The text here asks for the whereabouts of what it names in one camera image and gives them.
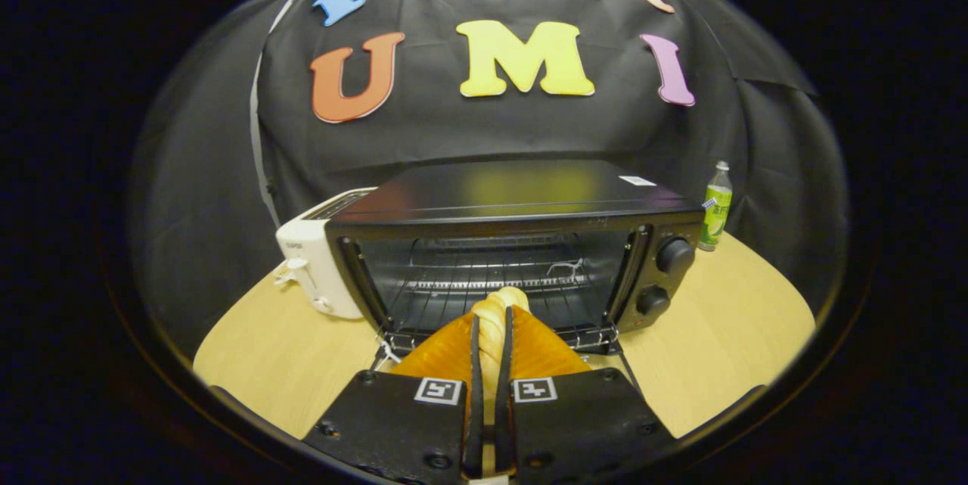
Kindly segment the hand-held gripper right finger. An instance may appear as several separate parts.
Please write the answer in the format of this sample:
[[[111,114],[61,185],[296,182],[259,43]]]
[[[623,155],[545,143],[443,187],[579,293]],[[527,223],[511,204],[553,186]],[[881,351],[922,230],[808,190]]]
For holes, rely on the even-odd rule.
[[[536,354],[523,326],[535,317],[506,313],[495,390],[495,470],[519,484],[591,484],[653,464],[675,438],[642,394],[613,367],[565,375],[522,374]]]

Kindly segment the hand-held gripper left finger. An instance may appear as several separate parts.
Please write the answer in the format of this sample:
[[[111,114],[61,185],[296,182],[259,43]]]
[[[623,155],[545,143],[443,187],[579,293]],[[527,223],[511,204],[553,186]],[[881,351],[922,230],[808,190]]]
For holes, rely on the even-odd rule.
[[[459,484],[482,477],[484,389],[480,317],[448,334],[470,379],[362,370],[304,436],[315,450],[357,470],[408,484]]]

